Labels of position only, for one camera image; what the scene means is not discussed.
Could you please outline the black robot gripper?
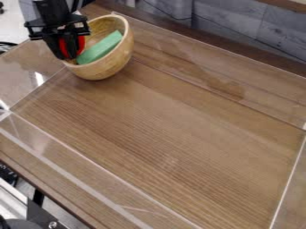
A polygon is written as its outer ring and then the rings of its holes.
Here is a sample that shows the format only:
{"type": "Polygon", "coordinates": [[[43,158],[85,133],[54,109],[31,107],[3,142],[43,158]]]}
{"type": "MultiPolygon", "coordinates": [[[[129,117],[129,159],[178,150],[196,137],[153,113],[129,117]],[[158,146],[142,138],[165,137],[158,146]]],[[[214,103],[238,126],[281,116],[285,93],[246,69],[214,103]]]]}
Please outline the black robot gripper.
{"type": "Polygon", "coordinates": [[[43,39],[58,59],[75,59],[78,57],[79,36],[89,36],[91,33],[86,16],[70,14],[65,21],[54,24],[38,18],[27,21],[25,26],[29,29],[30,39],[43,39]]]}

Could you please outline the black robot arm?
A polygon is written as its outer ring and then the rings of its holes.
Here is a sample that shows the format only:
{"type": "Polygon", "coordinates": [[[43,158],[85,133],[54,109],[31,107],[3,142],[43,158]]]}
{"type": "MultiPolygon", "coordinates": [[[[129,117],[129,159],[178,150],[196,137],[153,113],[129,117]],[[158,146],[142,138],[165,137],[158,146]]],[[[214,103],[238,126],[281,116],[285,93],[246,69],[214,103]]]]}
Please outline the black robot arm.
{"type": "Polygon", "coordinates": [[[19,0],[31,40],[43,40],[62,60],[75,59],[91,34],[87,17],[78,11],[95,0],[19,0]]]}

